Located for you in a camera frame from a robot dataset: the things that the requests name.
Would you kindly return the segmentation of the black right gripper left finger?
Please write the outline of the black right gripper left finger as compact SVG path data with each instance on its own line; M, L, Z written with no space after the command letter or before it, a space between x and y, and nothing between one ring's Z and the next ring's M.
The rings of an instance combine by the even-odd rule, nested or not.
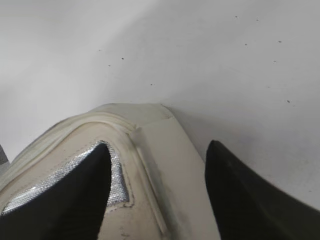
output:
M78 166L0 218L2 240L96 240L111 188L111 156L100 143Z

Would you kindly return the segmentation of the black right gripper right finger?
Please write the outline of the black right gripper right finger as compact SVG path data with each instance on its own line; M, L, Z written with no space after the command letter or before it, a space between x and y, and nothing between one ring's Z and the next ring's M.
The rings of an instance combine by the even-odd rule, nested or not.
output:
M205 184L223 240L318 240L319 210L254 172L221 142L206 151Z

